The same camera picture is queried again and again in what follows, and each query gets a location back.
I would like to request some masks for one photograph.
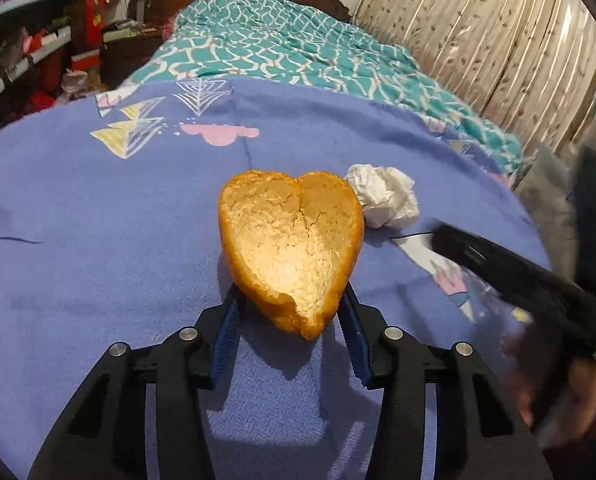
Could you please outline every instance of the pink cloud print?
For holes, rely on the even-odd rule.
[[[212,146],[229,146],[236,142],[239,136],[254,139],[260,134],[257,128],[228,124],[181,124],[180,129],[189,135],[202,135],[204,142]]]

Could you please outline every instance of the bread crust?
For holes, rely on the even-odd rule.
[[[293,207],[296,206],[296,201],[299,201],[301,212],[303,207],[309,208],[310,219],[313,218],[314,210],[318,209],[318,200],[334,197],[337,204],[340,204],[340,207],[334,209],[333,213],[329,206],[331,201],[322,204],[324,208],[329,207],[329,217],[338,215],[334,218],[334,224],[329,218],[330,221],[324,224],[324,228],[330,229],[328,234],[335,236],[336,241],[340,242],[342,246],[336,253],[337,263],[335,267],[332,269],[331,274],[326,276],[329,285],[326,288],[324,298],[318,309],[310,311],[308,316],[302,316],[297,311],[296,302],[291,295],[278,292],[265,283],[256,273],[256,269],[246,263],[245,257],[239,250],[238,230],[242,231],[243,226],[232,225],[232,222],[238,221],[237,208],[242,207],[243,193],[246,193],[248,189],[255,189],[256,186],[265,185],[283,186],[283,190],[288,193],[287,201],[293,201]],[[239,201],[236,200],[236,195],[240,197]],[[255,197],[248,196],[247,200],[253,201]],[[319,221],[319,218],[320,215],[317,215],[312,224]],[[218,226],[225,263],[240,290],[279,329],[299,333],[305,339],[318,337],[326,324],[331,322],[336,314],[338,303],[354,269],[363,243],[364,220],[362,208],[351,186],[337,175],[324,171],[305,173],[299,178],[293,178],[276,171],[268,173],[257,170],[246,171],[232,177],[222,188],[218,200]],[[246,230],[248,227],[245,226],[244,234],[241,232],[240,236],[248,234]],[[291,234],[291,228],[286,223],[280,224],[278,227],[275,226],[274,229],[281,229],[281,231],[278,231],[281,237],[287,231]],[[333,232],[335,229],[342,230],[341,232]],[[260,254],[261,265],[264,265],[265,259],[268,260],[268,254]],[[309,279],[318,280],[319,278],[314,273]],[[308,285],[316,286],[318,284],[314,282],[305,283],[305,286]]]

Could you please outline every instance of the red object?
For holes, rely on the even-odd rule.
[[[45,92],[41,92],[40,90],[36,90],[33,94],[29,96],[27,100],[27,113],[33,114],[39,112],[41,110],[47,110],[47,108],[51,108],[54,106],[56,99],[51,97],[49,94]]]
[[[72,70],[87,70],[100,65],[100,51],[92,50],[78,56],[72,56]]]
[[[39,50],[43,46],[43,36],[46,33],[46,30],[41,30],[34,37],[31,39],[31,43],[29,44],[29,51],[27,54],[33,54],[35,51]]]
[[[54,53],[45,57],[38,63],[38,81],[36,85],[39,90],[53,93],[60,85],[62,77],[62,58],[64,57],[64,47],[59,48]]]
[[[162,41],[167,41],[174,33],[176,27],[177,16],[171,16],[167,22],[162,26]]]
[[[87,43],[91,48],[100,48],[102,44],[102,12],[105,0],[85,0],[85,27]]]

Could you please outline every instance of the heart-shaped bread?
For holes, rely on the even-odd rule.
[[[222,188],[218,224],[240,289],[281,330],[318,337],[363,243],[363,212],[349,184],[323,171],[247,171]]]

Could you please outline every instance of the dark line on blanket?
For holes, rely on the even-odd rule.
[[[389,240],[400,240],[401,238],[411,238],[418,235],[432,235],[434,234],[433,231],[429,231],[427,233],[412,233],[410,235],[398,235],[398,236],[390,236]]]
[[[248,142],[245,139],[243,139],[242,137],[238,137],[238,138],[239,139],[242,139],[243,146],[245,147],[245,156],[247,157],[247,163],[249,164],[249,169],[250,170],[253,170],[254,169],[254,166],[251,163],[251,153],[249,153]]]
[[[0,236],[0,240],[10,240],[12,242],[22,242],[24,244],[41,244],[42,242],[35,242],[33,240],[25,240],[24,238],[17,238],[15,236]]]

